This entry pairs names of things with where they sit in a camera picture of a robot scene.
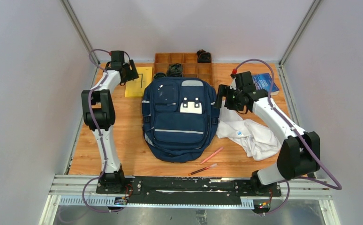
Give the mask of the navy blue backpack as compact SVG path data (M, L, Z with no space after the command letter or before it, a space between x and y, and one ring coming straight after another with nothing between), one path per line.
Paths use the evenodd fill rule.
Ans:
M216 90L199 78L153 80L142 100L143 134L153 155L171 163L201 157L218 128L216 98Z

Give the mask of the blue Jane Eyre book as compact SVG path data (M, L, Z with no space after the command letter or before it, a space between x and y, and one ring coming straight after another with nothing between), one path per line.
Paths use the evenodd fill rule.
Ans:
M271 90L271 95L278 95L280 89L274 83L272 89L270 89L272 76L269 73L256 74L252 76L253 82L257 90L264 89L267 92Z

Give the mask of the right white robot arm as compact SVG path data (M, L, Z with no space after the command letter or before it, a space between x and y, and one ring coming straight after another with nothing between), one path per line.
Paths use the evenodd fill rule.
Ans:
M281 143L275 164L254 171L250 189L261 196L277 182L296 179L320 169L320 138L316 132L306 132L296 125L275 104L265 89L257 89L251 72L231 74L232 85L219 85L216 108L222 106L240 111L245 109L258 116Z

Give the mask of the yellow notebook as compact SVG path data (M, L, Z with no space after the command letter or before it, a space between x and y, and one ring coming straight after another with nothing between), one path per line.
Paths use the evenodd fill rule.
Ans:
M142 97L145 88L152 82L153 67L137 67L139 77L126 83L125 97Z

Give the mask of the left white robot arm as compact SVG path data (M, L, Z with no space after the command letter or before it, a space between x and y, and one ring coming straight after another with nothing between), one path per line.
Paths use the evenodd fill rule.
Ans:
M98 177L97 193L128 195L131 184L126 182L113 138L116 114L112 92L118 85L137 79L138 72L130 56L122 50L105 51L111 59L104 67L94 62L102 70L102 77L89 90L81 93L83 120L93 132L101 158L101 172Z

